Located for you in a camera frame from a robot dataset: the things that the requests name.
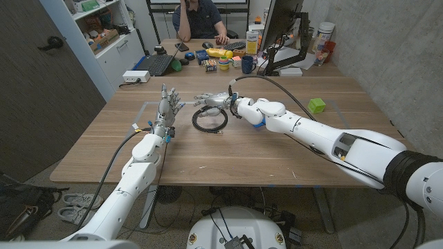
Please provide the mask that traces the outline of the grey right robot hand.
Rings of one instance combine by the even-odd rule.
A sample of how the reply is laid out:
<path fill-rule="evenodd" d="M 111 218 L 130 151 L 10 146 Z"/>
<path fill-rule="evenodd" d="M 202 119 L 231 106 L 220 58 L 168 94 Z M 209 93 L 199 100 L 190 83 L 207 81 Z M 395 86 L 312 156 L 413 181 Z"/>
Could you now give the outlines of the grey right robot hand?
<path fill-rule="evenodd" d="M 228 109 L 230 106 L 230 99 L 228 93 L 202 93 L 201 95 L 194 96 L 196 102 L 194 106 L 205 104 L 209 106 L 209 109 L 206 111 L 202 111 L 197 116 L 199 118 L 206 116 L 218 116 L 221 113 L 221 110 Z"/>

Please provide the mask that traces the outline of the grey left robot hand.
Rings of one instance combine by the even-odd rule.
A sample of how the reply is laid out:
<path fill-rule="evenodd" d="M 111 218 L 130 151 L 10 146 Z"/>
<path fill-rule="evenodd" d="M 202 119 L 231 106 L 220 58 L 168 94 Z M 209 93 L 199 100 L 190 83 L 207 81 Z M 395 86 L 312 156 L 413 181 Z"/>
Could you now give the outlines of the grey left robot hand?
<path fill-rule="evenodd" d="M 156 120 L 154 121 L 153 134 L 166 137 L 168 130 L 173 126 L 175 116 L 185 105 L 180 101 L 179 93 L 172 88 L 167 91 L 165 84 L 161 87 L 161 100 L 159 102 Z"/>

